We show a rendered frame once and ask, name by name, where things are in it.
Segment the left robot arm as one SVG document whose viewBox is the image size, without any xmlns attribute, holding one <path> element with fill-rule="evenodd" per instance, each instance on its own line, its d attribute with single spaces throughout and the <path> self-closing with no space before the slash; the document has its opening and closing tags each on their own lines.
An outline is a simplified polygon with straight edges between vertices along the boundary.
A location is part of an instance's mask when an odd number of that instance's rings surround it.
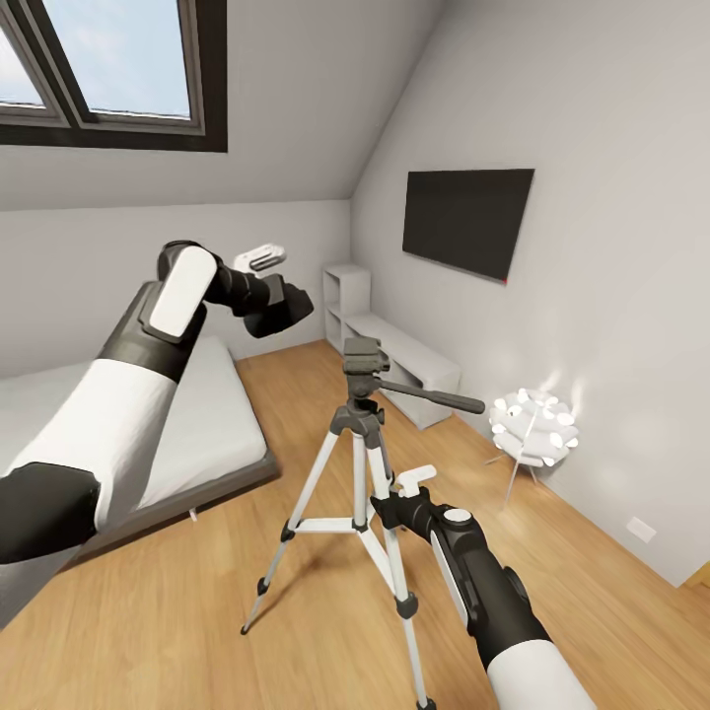
<svg viewBox="0 0 710 710">
<path fill-rule="evenodd" d="M 208 318 L 204 301 L 237 318 L 286 305 L 284 263 L 267 244 L 236 259 L 169 244 L 56 416 L 0 478 L 0 632 L 96 533 L 117 530 L 141 503 L 178 384 Z"/>
</svg>

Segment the camera tripod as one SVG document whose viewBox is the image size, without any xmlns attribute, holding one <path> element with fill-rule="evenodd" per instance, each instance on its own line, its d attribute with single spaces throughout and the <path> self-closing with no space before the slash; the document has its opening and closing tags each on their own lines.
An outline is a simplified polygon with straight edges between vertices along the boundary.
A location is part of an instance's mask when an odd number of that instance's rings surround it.
<svg viewBox="0 0 710 710">
<path fill-rule="evenodd" d="M 250 622 L 270 580 L 282 557 L 288 542 L 296 533 L 355 533 L 357 534 L 369 555 L 389 586 L 396 601 L 396 611 L 402 617 L 404 632 L 411 661 L 418 701 L 418 710 L 437 710 L 433 699 L 425 693 L 424 682 L 418 657 L 418 651 L 413 631 L 411 616 L 419 608 L 418 598 L 413 592 L 407 591 L 396 527 L 390 530 L 383 528 L 388 555 L 385 553 L 371 528 L 369 527 L 375 513 L 371 497 L 378 499 L 390 498 L 396 492 L 395 476 L 391 469 L 386 445 L 381 430 L 385 425 L 385 409 L 378 411 L 378 403 L 369 397 L 374 390 L 380 388 L 427 398 L 434 403 L 461 409 L 473 414 L 485 412 L 486 405 L 482 400 L 456 395 L 443 391 L 428 391 L 414 387 L 382 380 L 378 374 L 388 372 L 390 361 L 381 362 L 378 348 L 382 345 L 380 338 L 358 336 L 344 340 L 344 358 L 342 371 L 348 385 L 346 405 L 336 408 L 329 426 L 329 431 L 319 451 L 313 469 L 290 520 L 286 521 L 280 537 L 281 544 L 276 552 L 266 577 L 259 579 L 257 584 L 257 600 L 241 629 L 246 635 Z M 300 519 L 319 480 L 320 474 L 344 427 L 351 428 L 353 434 L 354 454 L 354 518 L 333 519 Z M 375 489 L 366 501 L 367 456 Z"/>
</svg>

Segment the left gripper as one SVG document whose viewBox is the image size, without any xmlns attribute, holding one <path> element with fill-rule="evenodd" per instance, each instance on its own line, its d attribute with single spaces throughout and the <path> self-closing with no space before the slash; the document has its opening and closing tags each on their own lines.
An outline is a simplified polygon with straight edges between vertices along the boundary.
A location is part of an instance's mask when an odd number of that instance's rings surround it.
<svg viewBox="0 0 710 710">
<path fill-rule="evenodd" d="M 265 309 L 288 303 L 287 289 L 285 289 L 285 282 L 280 274 L 274 273 L 261 279 L 241 271 L 240 273 L 247 280 L 248 292 L 239 305 L 232 307 L 235 317 L 247 317 L 265 311 Z"/>
</svg>

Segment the digital camera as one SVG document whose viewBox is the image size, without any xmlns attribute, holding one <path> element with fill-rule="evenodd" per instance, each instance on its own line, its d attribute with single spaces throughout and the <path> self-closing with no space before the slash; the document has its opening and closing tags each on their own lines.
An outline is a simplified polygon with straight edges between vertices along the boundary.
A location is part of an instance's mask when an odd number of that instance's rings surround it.
<svg viewBox="0 0 710 710">
<path fill-rule="evenodd" d="M 316 307 L 305 289 L 297 289 L 292 283 L 285 283 L 288 303 L 265 309 L 258 314 L 244 317 L 244 325 L 253 338 L 263 338 L 278 334 L 300 322 Z"/>
</svg>

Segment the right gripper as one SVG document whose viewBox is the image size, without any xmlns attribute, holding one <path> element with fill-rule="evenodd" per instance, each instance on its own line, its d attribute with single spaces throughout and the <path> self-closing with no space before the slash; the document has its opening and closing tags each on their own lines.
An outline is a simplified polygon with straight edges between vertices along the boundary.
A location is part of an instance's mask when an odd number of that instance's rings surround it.
<svg viewBox="0 0 710 710">
<path fill-rule="evenodd" d="M 419 495 L 407 498 L 400 497 L 393 493 L 390 498 L 378 499 L 371 497 L 371 504 L 382 519 L 382 525 L 386 530 L 397 526 L 409 528 L 416 533 L 414 518 L 416 512 L 422 505 L 430 503 L 430 493 L 426 486 L 419 488 Z"/>
</svg>

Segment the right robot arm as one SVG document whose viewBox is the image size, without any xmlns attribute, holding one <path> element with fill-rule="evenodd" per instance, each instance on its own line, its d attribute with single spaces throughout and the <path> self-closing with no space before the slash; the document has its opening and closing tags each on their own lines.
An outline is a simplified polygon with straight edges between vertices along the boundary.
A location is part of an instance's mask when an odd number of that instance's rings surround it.
<svg viewBox="0 0 710 710">
<path fill-rule="evenodd" d="M 371 504 L 386 530 L 403 526 L 432 544 L 499 710 L 598 710 L 533 614 L 519 575 L 489 550 L 478 520 L 432 504 L 429 489 L 418 487 L 436 473 L 431 464 L 401 473 L 396 483 L 404 489 Z"/>
</svg>

